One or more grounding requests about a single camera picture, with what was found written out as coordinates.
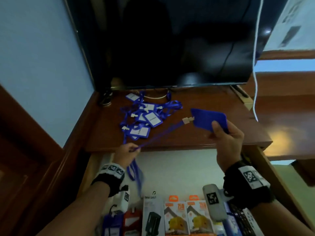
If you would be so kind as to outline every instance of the black wristband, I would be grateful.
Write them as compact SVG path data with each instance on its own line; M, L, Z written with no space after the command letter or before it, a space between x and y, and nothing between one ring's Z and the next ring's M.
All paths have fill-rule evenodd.
M125 170L120 165L115 163L106 164L102 167L91 185L97 181L106 183L111 189L108 197L112 197L120 191L120 184L124 178Z
M269 182L243 161L236 162L226 170L223 188L230 196L234 196L231 203L240 209L251 209L259 203L272 202L275 197L269 187Z

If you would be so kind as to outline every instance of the black television screen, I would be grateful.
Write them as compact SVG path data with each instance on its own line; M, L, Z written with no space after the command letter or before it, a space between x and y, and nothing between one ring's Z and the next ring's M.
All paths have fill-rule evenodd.
M287 0L264 0L256 58ZM243 84L260 0L66 0L98 90Z

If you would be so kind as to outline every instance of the person's right hand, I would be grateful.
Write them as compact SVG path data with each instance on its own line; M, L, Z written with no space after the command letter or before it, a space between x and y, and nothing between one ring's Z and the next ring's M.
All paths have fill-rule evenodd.
M217 121L213 121L211 125L215 135L213 139L217 148L217 162L225 173L231 165L241 160L244 133L229 120L227 128L230 134L226 134Z

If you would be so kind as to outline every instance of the orange hang tab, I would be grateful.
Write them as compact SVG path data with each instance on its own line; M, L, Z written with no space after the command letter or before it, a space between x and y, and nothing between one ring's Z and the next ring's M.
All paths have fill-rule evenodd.
M198 195L190 195L189 200L199 200Z
M178 201L178 196L177 195L170 195L168 198L169 202L177 202Z

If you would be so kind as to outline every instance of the cardboard box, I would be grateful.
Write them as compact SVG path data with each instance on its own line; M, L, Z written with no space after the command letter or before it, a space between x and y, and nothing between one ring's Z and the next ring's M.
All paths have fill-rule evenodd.
M215 235L213 222L205 200L187 201L187 215L192 236Z
M161 197L145 196L143 200L142 236L165 236L164 209Z
M189 235L187 204L164 202L165 235Z

